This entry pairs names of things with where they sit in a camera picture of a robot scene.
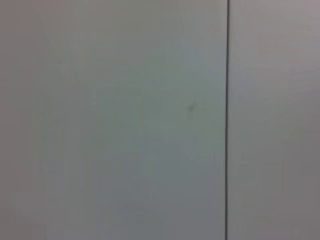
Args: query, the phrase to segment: gray surface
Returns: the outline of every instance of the gray surface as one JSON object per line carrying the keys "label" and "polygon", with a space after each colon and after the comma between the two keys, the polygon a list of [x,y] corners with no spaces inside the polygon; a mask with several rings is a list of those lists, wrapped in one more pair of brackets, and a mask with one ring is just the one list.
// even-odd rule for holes
{"label": "gray surface", "polygon": [[231,1],[229,240],[320,237],[319,6]]}
{"label": "gray surface", "polygon": [[226,1],[0,13],[6,224],[35,240],[224,239]]}

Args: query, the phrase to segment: vertical line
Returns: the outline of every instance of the vertical line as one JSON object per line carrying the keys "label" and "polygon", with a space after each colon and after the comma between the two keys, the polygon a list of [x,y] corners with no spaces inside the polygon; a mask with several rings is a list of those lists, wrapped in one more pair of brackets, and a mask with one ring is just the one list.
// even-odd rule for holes
{"label": "vertical line", "polygon": [[226,62],[225,62],[225,166],[224,166],[224,189],[225,189],[225,202],[224,202],[224,239],[228,240],[228,223],[229,223],[229,188],[228,188],[228,133],[229,133],[229,45],[230,45],[230,0],[226,0]]}

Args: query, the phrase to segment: white wall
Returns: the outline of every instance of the white wall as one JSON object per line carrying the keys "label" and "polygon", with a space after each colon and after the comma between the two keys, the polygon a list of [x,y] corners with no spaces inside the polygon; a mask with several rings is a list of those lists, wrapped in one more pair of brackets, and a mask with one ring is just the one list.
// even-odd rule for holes
{"label": "white wall", "polygon": [[0,3],[1,239],[224,239],[226,5]]}
{"label": "white wall", "polygon": [[229,240],[320,237],[319,7],[231,1]]}

